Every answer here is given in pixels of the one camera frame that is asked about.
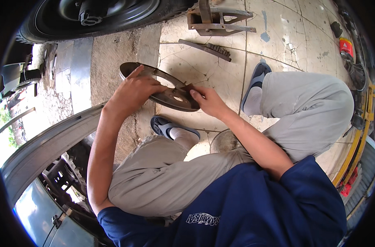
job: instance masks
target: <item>green plant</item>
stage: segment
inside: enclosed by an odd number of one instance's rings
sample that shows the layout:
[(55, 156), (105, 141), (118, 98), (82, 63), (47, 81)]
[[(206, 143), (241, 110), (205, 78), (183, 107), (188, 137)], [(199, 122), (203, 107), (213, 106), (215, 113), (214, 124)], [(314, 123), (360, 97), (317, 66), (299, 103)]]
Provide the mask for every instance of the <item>green plant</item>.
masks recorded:
[[(0, 124), (1, 125), (7, 123), (11, 119), (12, 119), (12, 117), (10, 116), (10, 112), (9, 111), (4, 110), (4, 109), (0, 110)], [(17, 145), (15, 136), (13, 134), (12, 127), (9, 126), (7, 129), (8, 129), (8, 132), (9, 132), (9, 137), (8, 137), (9, 146), (10, 147), (19, 148), (21, 145)]]

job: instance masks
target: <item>leg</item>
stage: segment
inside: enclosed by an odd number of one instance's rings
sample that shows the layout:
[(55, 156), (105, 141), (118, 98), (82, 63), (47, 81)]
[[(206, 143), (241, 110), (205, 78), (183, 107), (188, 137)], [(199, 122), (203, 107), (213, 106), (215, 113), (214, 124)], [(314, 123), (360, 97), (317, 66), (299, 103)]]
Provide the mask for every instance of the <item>leg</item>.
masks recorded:
[(110, 201), (125, 212), (169, 216), (183, 211), (214, 180), (232, 167), (252, 162), (238, 148), (184, 162), (187, 151), (164, 136), (149, 136), (113, 174)]
[(280, 120), (263, 132), (293, 162), (318, 156), (341, 136), (351, 120), (354, 100), (341, 80), (307, 72), (266, 74), (260, 111)]

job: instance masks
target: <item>white sock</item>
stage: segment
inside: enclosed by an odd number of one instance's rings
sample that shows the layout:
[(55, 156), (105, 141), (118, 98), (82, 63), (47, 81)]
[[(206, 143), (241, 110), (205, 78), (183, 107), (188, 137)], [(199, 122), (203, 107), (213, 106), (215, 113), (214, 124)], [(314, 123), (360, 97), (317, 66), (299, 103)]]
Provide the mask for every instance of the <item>white sock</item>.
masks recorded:
[(200, 141), (196, 134), (182, 128), (172, 128), (170, 130), (170, 136), (174, 141), (182, 145), (186, 151), (189, 151)]
[(260, 101), (262, 93), (262, 89), (258, 86), (254, 86), (251, 88), (244, 104), (244, 113), (246, 115), (261, 115)]

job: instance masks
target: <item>blue sandal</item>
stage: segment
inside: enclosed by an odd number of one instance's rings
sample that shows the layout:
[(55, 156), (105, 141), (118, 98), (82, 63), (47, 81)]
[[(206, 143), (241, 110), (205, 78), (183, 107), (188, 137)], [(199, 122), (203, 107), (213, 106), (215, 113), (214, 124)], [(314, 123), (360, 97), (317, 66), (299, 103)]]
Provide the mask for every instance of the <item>blue sandal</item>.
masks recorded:
[(254, 68), (251, 83), (249, 83), (248, 90), (245, 93), (244, 98), (242, 99), (241, 102), (241, 111), (244, 112), (244, 105), (246, 98), (248, 97), (249, 91), (254, 87), (256, 83), (262, 83), (264, 80), (264, 77), (266, 76), (267, 73), (272, 72), (271, 68), (266, 64), (266, 61), (264, 62), (259, 62), (256, 67)]
[(152, 117), (152, 119), (150, 120), (150, 126), (152, 127), (152, 130), (156, 134), (158, 134), (160, 136), (165, 136), (165, 137), (167, 137), (168, 139), (171, 139), (171, 140), (174, 140), (170, 136), (170, 130), (172, 128), (181, 128), (181, 129), (193, 132), (194, 134), (196, 134), (199, 137), (199, 139), (201, 138), (200, 133), (198, 131), (196, 131), (195, 129), (173, 123), (173, 122), (169, 121), (168, 119), (165, 119), (164, 117), (161, 117), (159, 115), (155, 115), (155, 116)]

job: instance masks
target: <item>red and white can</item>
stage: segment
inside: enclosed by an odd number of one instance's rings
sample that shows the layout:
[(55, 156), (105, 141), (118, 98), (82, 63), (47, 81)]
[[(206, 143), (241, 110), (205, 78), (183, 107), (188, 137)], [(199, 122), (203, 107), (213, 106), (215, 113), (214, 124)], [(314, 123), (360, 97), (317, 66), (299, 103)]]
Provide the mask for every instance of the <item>red and white can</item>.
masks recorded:
[(342, 51), (347, 52), (353, 57), (352, 43), (344, 37), (339, 38), (339, 52), (341, 53)]

